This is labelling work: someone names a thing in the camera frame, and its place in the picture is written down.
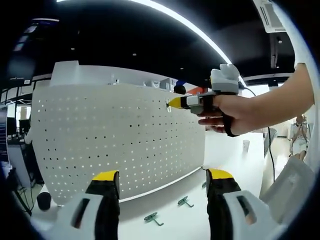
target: human hand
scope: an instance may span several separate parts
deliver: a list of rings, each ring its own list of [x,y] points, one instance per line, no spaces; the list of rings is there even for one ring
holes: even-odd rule
[[[218,95],[213,99],[213,105],[220,110],[203,112],[199,117],[210,117],[198,121],[200,125],[210,126],[218,133],[225,133],[222,112],[233,117],[231,132],[234,135],[241,135],[253,131],[255,127],[254,101],[253,98],[246,98],[237,95]]]

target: air conditioner unit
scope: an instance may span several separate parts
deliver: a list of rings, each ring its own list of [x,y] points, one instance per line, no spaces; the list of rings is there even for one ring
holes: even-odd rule
[[[286,31],[269,0],[253,0],[253,2],[268,34]]]

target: ceiling fixture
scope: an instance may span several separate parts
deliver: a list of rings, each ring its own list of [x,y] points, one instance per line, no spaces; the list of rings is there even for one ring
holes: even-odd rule
[[[174,18],[175,20],[179,21],[180,23],[182,23],[183,25],[185,25],[186,27],[188,27],[190,30],[192,30],[194,33],[196,33],[199,37],[201,37],[207,44],[209,44],[219,55],[220,57],[223,58],[223,60],[227,63],[227,64],[232,64],[231,60],[227,57],[227,55],[221,50],[220,47],[218,47],[217,44],[215,44],[210,37],[208,37],[203,31],[201,31],[196,25],[194,25],[192,22],[190,22],[188,19],[184,18],[183,16],[181,16],[180,14],[176,13],[175,11],[171,10],[170,8],[167,8],[157,2],[151,1],[151,0],[128,0],[131,2],[135,2],[138,4],[142,4],[145,6],[148,6],[150,8],[153,8],[155,10],[158,10],[172,18]],[[246,87],[246,83],[245,81],[242,79],[242,77],[240,76],[240,81],[242,82],[242,84]]]

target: white pegboard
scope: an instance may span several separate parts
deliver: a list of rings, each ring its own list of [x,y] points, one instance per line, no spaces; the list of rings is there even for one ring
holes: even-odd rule
[[[205,129],[190,111],[167,111],[177,94],[134,85],[65,85],[33,92],[33,148],[57,204],[94,175],[120,172],[120,199],[147,193],[204,162]]]

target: black ceiling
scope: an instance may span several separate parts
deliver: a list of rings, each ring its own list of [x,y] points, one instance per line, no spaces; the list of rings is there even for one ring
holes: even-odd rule
[[[293,71],[294,52],[287,34],[267,34],[252,0],[155,1],[205,32],[236,64],[243,77]],[[11,10],[16,21],[6,26],[2,64],[8,61],[16,39],[32,18],[60,20],[55,44],[43,50],[35,75],[51,73],[57,61],[79,60],[82,65],[136,69],[203,86],[211,69],[224,63],[193,31],[139,3],[46,0],[21,4],[21,8]],[[282,40],[277,46],[279,68],[271,68],[270,37]]]

